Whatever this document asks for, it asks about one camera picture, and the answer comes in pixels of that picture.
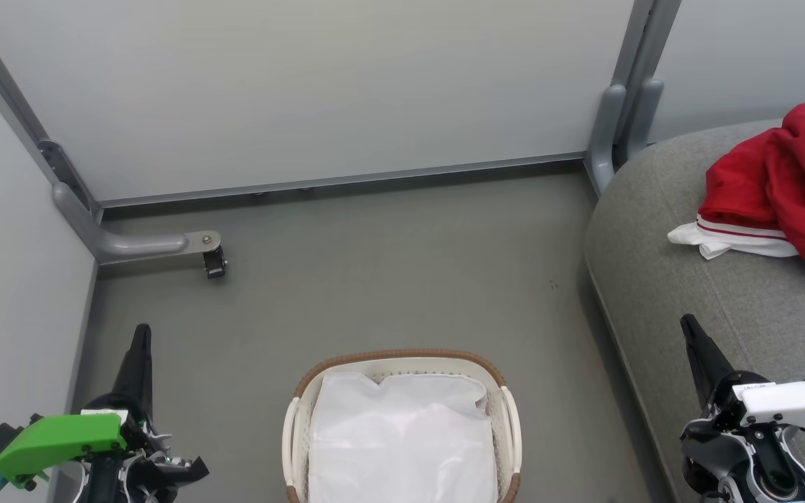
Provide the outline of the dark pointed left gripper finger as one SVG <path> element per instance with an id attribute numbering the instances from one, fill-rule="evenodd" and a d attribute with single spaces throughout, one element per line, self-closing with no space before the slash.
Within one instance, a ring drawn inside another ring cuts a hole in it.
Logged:
<path id="1" fill-rule="evenodd" d="M 135 328 L 122 363 L 112 397 L 131 411 L 138 421 L 153 417 L 152 331 L 147 323 Z"/>

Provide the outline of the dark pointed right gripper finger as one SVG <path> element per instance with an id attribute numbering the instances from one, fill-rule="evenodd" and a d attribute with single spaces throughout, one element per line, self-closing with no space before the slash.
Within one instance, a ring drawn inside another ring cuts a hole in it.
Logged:
<path id="1" fill-rule="evenodd" d="M 680 326 L 697 401 L 703 409 L 729 409 L 735 402 L 736 370 L 693 314 L 681 316 Z"/>

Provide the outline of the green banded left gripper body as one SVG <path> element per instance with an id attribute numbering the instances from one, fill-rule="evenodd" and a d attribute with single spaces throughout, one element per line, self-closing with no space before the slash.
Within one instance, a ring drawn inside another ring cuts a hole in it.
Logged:
<path id="1" fill-rule="evenodd" d="M 34 414 L 25 427 L 1 423 L 0 490 L 35 490 L 39 480 L 49 481 L 48 470 L 68 462 L 79 462 L 89 483 L 94 455 L 115 456 L 118 490 L 175 490 L 210 474 L 201 458 L 171 455 L 169 437 L 129 410 Z"/>

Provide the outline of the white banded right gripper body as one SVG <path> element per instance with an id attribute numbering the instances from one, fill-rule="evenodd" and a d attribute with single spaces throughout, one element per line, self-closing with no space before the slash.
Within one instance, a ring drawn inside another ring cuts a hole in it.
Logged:
<path id="1" fill-rule="evenodd" d="M 805 432 L 805 380 L 778 384 L 733 372 L 713 385 L 702 413 L 684 427 L 684 444 L 736 442 L 754 449 L 755 437 L 783 442 L 790 428 Z"/>

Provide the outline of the red shirt with white trim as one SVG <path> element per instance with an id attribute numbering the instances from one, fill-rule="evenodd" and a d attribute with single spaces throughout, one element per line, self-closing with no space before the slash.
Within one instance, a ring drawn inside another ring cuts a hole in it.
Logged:
<path id="1" fill-rule="evenodd" d="M 738 251 L 805 261 L 805 104 L 712 163 L 694 221 L 667 237 L 706 260 Z"/>

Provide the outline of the white laundry basket brown rim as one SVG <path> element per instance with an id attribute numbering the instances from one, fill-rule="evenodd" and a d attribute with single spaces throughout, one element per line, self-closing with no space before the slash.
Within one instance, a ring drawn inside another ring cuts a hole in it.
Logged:
<path id="1" fill-rule="evenodd" d="M 377 384 L 405 374 L 461 375 L 488 391 L 495 456 L 496 503 L 514 503 L 521 484 L 523 433 L 514 397 L 494 364 L 479 354 L 447 348 L 394 348 L 338 356 L 317 363 L 295 388 L 282 424 L 282 475 L 288 503 L 309 501 L 311 415 L 322 381 L 334 372 L 360 372 Z"/>

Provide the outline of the white cloth basket liner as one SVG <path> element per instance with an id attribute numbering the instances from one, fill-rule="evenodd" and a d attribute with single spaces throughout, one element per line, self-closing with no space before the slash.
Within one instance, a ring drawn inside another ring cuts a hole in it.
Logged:
<path id="1" fill-rule="evenodd" d="M 486 408 L 486 387 L 466 376 L 325 376 L 311 417 L 309 503 L 496 503 Z"/>

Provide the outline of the grey fabric sofa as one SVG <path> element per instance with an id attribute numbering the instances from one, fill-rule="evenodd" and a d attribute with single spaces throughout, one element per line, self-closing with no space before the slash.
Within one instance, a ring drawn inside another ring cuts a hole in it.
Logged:
<path id="1" fill-rule="evenodd" d="M 706 172 L 777 119 L 659 141 L 621 166 L 595 205 L 588 274 L 671 494 L 699 503 L 683 478 L 679 437 L 702 408 L 680 327 L 695 315 L 738 370 L 777 383 L 805 380 L 805 262 L 729 251 L 705 260 L 668 232 L 694 221 Z"/>

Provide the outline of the black caster wheel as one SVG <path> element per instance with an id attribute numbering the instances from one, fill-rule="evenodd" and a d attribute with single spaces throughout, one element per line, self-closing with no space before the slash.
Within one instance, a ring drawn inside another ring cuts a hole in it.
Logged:
<path id="1" fill-rule="evenodd" d="M 211 249 L 211 251 L 204 252 L 203 263 L 205 268 L 205 276 L 208 279 L 226 276 L 228 261 L 226 260 L 226 257 L 224 257 L 224 250 L 222 246 Z"/>

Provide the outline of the grey partition foot bracket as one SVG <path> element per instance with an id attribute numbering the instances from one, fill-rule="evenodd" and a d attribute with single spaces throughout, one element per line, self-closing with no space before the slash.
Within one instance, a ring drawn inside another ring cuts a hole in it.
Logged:
<path id="1" fill-rule="evenodd" d="M 99 226 L 92 213 L 64 182 L 53 186 L 53 201 L 77 236 L 102 265 L 186 256 L 211 251 L 222 245 L 220 233 L 197 231 L 160 233 L 160 235 L 125 235 Z"/>

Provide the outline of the grey partition base rail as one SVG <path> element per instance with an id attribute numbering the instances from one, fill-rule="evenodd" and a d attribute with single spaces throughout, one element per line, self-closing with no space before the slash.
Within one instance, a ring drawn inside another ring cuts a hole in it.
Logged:
<path id="1" fill-rule="evenodd" d="M 518 157 L 517 159 L 505 159 L 498 161 L 458 163 L 458 165 L 438 166 L 437 168 L 419 168 L 412 170 L 396 170 L 377 174 L 333 176 L 297 182 L 278 182 L 277 184 L 236 186 L 215 190 L 175 192 L 175 194 L 161 194 L 133 198 L 111 198 L 111 200 L 99 201 L 98 204 L 100 209 L 112 210 L 130 209 L 130 207 L 143 207 L 150 205 L 166 205 L 172 203 L 191 203 L 192 201 L 210 201 L 217 200 L 217 198 L 264 194 L 264 192 L 265 194 L 268 194 L 268 192 L 310 190 L 313 188 L 322 188 L 326 186 L 370 184 L 371 182 L 402 180 L 413 177 L 418 178 L 424 176 L 450 175 L 503 168 L 523 168 L 524 166 L 540 165 L 541 163 L 582 161 L 586 158 L 586 155 L 587 152 L 568 152 L 557 155 Z"/>

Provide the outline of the grey partition post with feet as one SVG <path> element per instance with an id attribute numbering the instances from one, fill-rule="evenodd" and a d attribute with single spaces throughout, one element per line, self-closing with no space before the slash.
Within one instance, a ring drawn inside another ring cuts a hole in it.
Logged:
<path id="1" fill-rule="evenodd" d="M 655 76 L 683 0 L 633 0 L 611 84 L 602 92 L 583 163 L 595 194 L 648 146 L 664 91 Z"/>

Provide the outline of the grey slanted partition post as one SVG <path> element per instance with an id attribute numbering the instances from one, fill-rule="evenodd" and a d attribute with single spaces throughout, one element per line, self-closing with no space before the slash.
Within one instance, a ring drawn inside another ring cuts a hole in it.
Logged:
<path id="1" fill-rule="evenodd" d="M 76 167 L 69 159 L 61 144 L 49 137 L 48 132 L 36 116 L 31 105 L 26 100 L 25 95 L 20 91 L 18 84 L 10 75 L 4 62 L 0 58 L 0 98 L 3 99 L 4 108 L 17 120 L 18 131 L 25 133 L 29 137 L 31 149 L 39 153 L 47 163 L 47 168 L 43 171 L 48 175 L 53 175 L 59 182 L 64 182 L 79 198 L 79 201 L 90 214 L 96 223 L 102 218 L 102 209 L 98 201 L 92 196 L 92 192 L 82 181 Z"/>

